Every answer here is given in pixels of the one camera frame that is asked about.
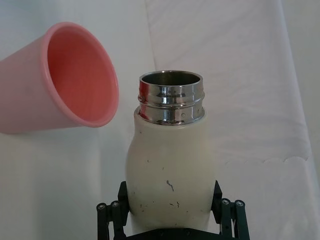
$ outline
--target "white cloth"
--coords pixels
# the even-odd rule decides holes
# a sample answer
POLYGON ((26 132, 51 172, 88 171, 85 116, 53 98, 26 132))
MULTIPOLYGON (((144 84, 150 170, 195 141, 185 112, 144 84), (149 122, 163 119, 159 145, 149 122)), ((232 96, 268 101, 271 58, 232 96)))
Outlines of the white cloth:
POLYGON ((319 188, 279 0, 147 0, 157 70, 203 76, 217 180, 251 239, 320 239, 319 188))

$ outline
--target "pink cup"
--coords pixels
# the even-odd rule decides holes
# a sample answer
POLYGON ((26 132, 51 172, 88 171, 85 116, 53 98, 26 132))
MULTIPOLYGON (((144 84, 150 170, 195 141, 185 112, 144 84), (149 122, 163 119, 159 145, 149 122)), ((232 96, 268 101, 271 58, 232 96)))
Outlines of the pink cup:
POLYGON ((87 126, 114 117, 119 100, 112 62, 99 41, 71 22, 0 61, 0 132, 87 126))

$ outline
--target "screw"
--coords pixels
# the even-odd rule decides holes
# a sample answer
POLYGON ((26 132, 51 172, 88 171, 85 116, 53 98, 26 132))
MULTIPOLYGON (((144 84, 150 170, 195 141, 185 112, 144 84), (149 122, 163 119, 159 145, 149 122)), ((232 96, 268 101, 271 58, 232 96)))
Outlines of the screw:
POLYGON ((228 204, 229 204, 229 201, 226 200, 226 199, 223 199, 223 200, 222 200, 222 203, 223 203, 224 205, 228 205, 228 204))
POLYGON ((242 207, 244 205, 244 203, 242 201, 237 201, 236 204, 239 206, 239 207, 242 207))
POLYGON ((102 210, 102 209, 104 209, 106 206, 104 205, 104 204, 100 204, 99 206, 98 206, 98 209, 99 210, 102 210))
POLYGON ((119 202, 115 201, 115 202, 112 203, 111 206, 112 206, 113 208, 116 208, 116 207, 119 206, 119 202))

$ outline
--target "white bottle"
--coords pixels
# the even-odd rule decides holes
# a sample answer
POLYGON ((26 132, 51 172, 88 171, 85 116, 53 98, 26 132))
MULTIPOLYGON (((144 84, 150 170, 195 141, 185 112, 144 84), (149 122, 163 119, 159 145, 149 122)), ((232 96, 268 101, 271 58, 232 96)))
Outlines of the white bottle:
POLYGON ((157 71, 140 77, 140 106, 126 184, 133 230, 206 230, 215 184, 202 77, 157 71))

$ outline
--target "stainless steel bottle neck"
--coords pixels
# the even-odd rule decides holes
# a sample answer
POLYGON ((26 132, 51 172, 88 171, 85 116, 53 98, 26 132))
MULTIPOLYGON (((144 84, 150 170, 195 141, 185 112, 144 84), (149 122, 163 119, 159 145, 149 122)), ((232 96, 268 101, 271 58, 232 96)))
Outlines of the stainless steel bottle neck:
POLYGON ((205 115, 203 79, 187 71, 154 71, 140 77, 136 112, 158 125, 184 125, 205 115))

